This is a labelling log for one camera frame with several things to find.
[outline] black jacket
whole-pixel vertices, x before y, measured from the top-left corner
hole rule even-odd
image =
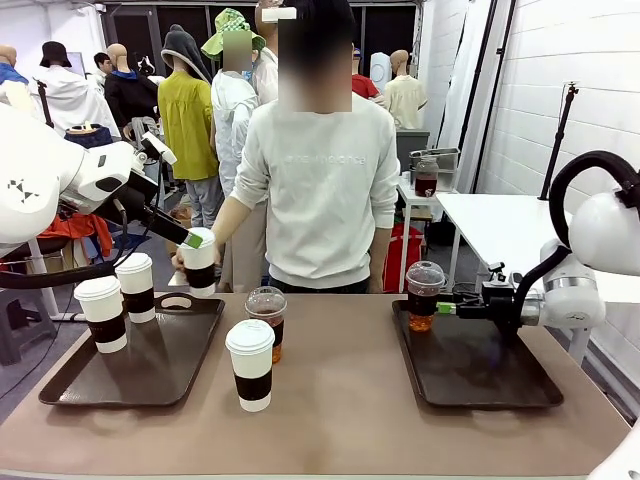
[[[144,75],[130,79],[110,73],[104,83],[104,96],[120,128],[134,117],[157,118],[153,109],[158,105],[158,86]]]

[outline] table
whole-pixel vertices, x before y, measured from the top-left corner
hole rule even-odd
[[[549,203],[527,195],[461,195],[438,193],[438,201],[456,226],[451,252],[450,283],[453,284],[463,236],[484,265],[504,262],[505,273],[526,274],[540,263],[540,248],[557,238]],[[640,303],[640,278],[596,272],[598,291],[605,302]],[[534,288],[543,291],[539,280]],[[584,358],[591,331],[574,335],[570,354]]]
[[[411,209],[413,207],[437,207],[440,205],[436,195],[433,197],[420,197],[416,195],[415,190],[411,186],[411,182],[400,176],[398,181],[398,192],[407,205],[404,215],[404,230],[402,233],[402,259],[400,260],[400,280],[398,283],[398,292],[404,291],[404,276],[407,269],[407,249],[409,247],[409,226],[411,225]]]
[[[246,296],[219,298],[221,324],[181,405],[110,412],[39,403],[40,389],[81,338],[0,426],[0,473],[582,478],[629,432],[543,328],[525,327],[520,336],[564,393],[562,406],[429,408],[413,394],[392,322],[391,302],[402,295],[288,295],[272,403],[245,413],[224,339],[246,317]]]

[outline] beige pants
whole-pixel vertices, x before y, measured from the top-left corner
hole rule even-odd
[[[224,248],[220,284],[234,293],[249,293],[262,283],[267,251],[267,202],[256,205]]]

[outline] coffee cup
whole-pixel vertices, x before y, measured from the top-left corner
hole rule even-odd
[[[446,283],[440,265],[432,262],[417,262],[407,272],[409,330],[427,332],[431,330],[438,310],[438,294]]]
[[[86,280],[73,292],[80,302],[100,353],[114,353],[127,345],[120,282],[116,277]]]
[[[199,236],[202,243],[198,248],[185,243],[180,245],[187,282],[191,295],[196,298],[208,298],[216,293],[213,264],[216,237],[211,230],[203,227],[192,228],[189,232]]]
[[[271,403],[271,351],[275,334],[262,320],[244,320],[227,334],[240,406],[260,412]]]
[[[145,323],[156,318],[152,264],[146,253],[133,253],[116,267],[124,304],[133,323]]]
[[[287,300],[284,294],[275,287],[256,288],[247,297],[244,308],[250,318],[264,320],[275,334],[273,342],[273,363],[282,358],[282,338],[284,336],[284,314]]]

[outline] plastic cup with brown liquid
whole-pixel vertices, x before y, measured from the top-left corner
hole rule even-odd
[[[273,363],[276,364],[282,358],[282,337],[284,334],[284,314],[287,310],[287,300],[284,294],[275,287],[256,288],[249,294],[245,310],[250,318],[264,320],[275,333],[273,342]]]
[[[438,294],[446,283],[440,265],[417,262],[407,272],[409,293],[409,330],[428,332],[438,310]]]

